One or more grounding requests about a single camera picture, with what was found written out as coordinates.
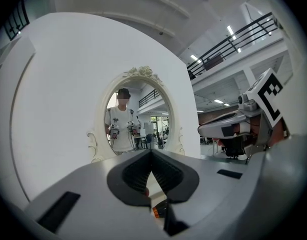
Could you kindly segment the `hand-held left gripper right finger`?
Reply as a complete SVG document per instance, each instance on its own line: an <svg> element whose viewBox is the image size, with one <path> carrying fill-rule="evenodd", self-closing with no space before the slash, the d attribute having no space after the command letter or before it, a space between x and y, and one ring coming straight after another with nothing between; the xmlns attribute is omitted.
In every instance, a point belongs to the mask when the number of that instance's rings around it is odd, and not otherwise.
<svg viewBox="0 0 307 240"><path fill-rule="evenodd" d="M150 240L260 240L289 216L307 188L307 135L294 135L247 164L153 150L160 176L175 173L169 213Z"/></svg>

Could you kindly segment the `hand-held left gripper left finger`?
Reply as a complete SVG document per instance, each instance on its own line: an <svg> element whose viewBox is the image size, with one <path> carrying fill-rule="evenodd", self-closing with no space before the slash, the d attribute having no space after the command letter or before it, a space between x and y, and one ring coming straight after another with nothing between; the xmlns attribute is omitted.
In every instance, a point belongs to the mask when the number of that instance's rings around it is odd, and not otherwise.
<svg viewBox="0 0 307 240"><path fill-rule="evenodd" d="M150 150L84 165L25 208L30 227L45 240L164 240L145 195Z"/></svg>

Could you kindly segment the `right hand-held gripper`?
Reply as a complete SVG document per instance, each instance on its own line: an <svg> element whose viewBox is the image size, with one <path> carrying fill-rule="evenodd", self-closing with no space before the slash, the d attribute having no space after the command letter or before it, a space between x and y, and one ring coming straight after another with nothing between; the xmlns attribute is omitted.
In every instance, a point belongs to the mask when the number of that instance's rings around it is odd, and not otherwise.
<svg viewBox="0 0 307 240"><path fill-rule="evenodd" d="M198 133L223 144L242 143L247 157L267 150L289 135L282 113L274 104L282 90L274 70L266 70L238 96L238 110L200 124Z"/></svg>

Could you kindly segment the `white dressing table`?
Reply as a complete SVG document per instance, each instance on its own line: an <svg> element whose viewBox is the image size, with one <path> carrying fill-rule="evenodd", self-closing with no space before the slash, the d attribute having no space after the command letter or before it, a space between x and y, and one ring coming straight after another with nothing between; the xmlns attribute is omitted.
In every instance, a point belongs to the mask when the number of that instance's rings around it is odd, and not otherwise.
<svg viewBox="0 0 307 240"><path fill-rule="evenodd" d="M107 110L108 102L111 98L111 94L121 86L130 81L143 81L160 93L161 98L167 103L167 110L171 117L171 138L167 141L165 151L172 152L178 155L187 155L187 151L184 147L183 128L180 121L180 114L176 111L177 103L172 96L172 90L169 88L167 78L162 71L154 71L149 66L140 66L139 68L133 67L127 71L117 74L114 78L109 77L106 79L104 90L100 94L100 99L97 102L96 114L94 119L94 127L87 133L90 138L91 150L94 150L93 158L88 166L88 177L86 178L86 184L88 186L101 183L103 186L107 186L106 173L114 162L114 158L117 156L109 142L107 141L105 133L105 112Z"/></svg>

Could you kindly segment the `oval mirror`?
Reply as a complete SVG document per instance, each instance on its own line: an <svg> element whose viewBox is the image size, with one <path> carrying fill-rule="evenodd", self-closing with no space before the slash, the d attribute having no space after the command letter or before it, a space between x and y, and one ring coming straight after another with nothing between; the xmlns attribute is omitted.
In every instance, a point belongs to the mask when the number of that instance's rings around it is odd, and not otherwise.
<svg viewBox="0 0 307 240"><path fill-rule="evenodd" d="M128 80L113 92L105 111L105 132L116 155L162 149L170 116L158 89L143 80Z"/></svg>

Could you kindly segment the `black mezzanine railing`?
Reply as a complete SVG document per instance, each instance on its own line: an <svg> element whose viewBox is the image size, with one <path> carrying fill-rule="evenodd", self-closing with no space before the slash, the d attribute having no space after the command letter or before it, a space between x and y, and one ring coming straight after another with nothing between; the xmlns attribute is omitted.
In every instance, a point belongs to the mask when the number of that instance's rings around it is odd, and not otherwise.
<svg viewBox="0 0 307 240"><path fill-rule="evenodd" d="M189 64L187 66L189 79L192 81L232 56L266 40L275 34L277 29L272 12L259 17L234 32L233 35L226 37Z"/></svg>

